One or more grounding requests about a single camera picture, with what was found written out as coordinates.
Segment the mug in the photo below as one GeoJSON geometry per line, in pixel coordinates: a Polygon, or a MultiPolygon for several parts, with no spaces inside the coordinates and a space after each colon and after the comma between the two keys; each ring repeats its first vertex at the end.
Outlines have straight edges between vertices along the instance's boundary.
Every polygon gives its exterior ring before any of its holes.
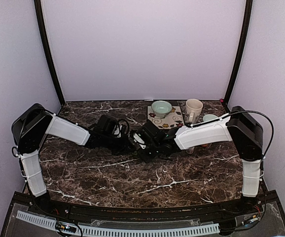
{"type": "Polygon", "coordinates": [[[203,109],[203,103],[197,99],[186,101],[185,123],[197,123],[203,109]]]}

